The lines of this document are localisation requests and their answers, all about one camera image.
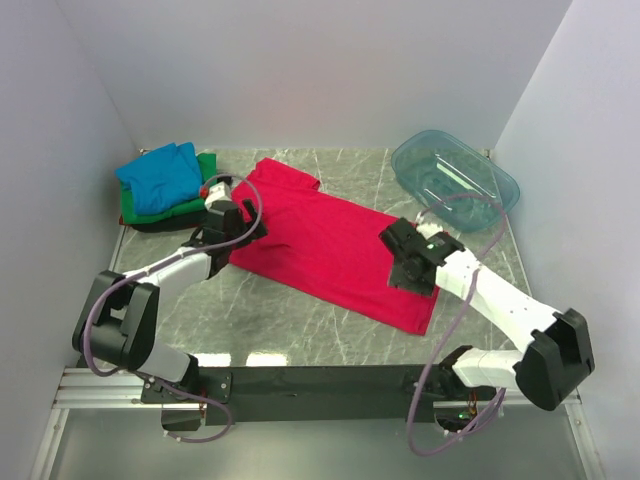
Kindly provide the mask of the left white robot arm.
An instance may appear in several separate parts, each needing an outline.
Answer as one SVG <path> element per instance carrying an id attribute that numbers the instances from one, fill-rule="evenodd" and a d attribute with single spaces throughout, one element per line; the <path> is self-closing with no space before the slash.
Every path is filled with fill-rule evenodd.
<path id="1" fill-rule="evenodd" d="M 176 401 L 203 395 L 198 360 L 156 339 L 159 305 L 217 275 L 231 254 L 267 235 L 263 202 L 213 202 L 173 254 L 129 273 L 105 270 L 93 281 L 72 334 L 72 347 L 100 377 L 138 374 Z"/>

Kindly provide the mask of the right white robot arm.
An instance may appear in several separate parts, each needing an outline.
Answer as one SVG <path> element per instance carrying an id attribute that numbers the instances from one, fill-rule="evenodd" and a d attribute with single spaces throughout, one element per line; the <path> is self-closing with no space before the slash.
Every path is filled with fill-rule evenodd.
<path id="1" fill-rule="evenodd" d="M 380 240 L 391 253 L 389 284 L 430 295 L 444 290 L 501 330 L 511 350 L 458 348 L 442 362 L 439 387 L 460 399 L 474 387 L 519 390 L 533 405 L 552 411 L 595 370 L 585 317 L 545 305 L 483 265 L 442 230 L 400 218 Z"/>

